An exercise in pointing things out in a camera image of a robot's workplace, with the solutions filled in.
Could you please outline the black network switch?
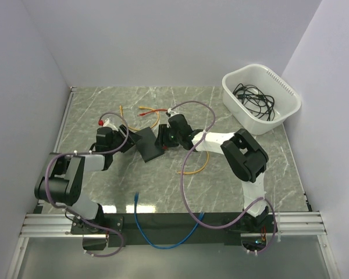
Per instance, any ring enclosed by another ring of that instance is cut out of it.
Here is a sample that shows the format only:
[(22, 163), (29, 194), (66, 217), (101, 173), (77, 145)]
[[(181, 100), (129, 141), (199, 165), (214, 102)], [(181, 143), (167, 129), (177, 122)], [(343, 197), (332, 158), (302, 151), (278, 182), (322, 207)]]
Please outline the black network switch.
[(156, 146), (156, 136), (150, 127), (146, 127), (136, 132), (138, 140), (136, 147), (145, 163), (162, 156), (165, 151)]

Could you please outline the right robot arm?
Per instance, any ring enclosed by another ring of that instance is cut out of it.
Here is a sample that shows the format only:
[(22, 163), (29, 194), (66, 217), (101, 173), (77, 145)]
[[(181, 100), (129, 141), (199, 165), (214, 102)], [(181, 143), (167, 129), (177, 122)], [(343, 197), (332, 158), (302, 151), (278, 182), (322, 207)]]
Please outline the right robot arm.
[(212, 133), (209, 128), (193, 129), (183, 114), (175, 114), (167, 124), (158, 128), (155, 145), (165, 149), (182, 146), (188, 151), (185, 159), (192, 152), (213, 152), (226, 158), (233, 174), (242, 182), (244, 207), (242, 213), (234, 220), (221, 225), (212, 226), (203, 223), (191, 211), (184, 193), (183, 174), (186, 162), (180, 170), (180, 192), (189, 215), (197, 224), (213, 229), (226, 229), (238, 223), (244, 217), (244, 225), (251, 232), (259, 231), (265, 224), (269, 213), (269, 203), (265, 199), (263, 180), (269, 161), (268, 154), (244, 128), (234, 133)]

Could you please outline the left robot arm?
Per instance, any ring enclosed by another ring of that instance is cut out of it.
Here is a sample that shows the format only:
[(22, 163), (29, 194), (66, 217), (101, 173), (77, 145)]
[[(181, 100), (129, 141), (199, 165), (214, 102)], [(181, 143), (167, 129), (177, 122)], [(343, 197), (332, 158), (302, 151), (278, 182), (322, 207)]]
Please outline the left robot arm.
[(91, 233), (101, 232), (106, 226), (102, 206), (81, 194), (84, 173), (107, 170), (115, 152), (128, 151), (142, 138), (125, 126), (105, 126), (97, 129), (88, 152), (50, 153), (34, 187), (35, 197), (81, 218)]

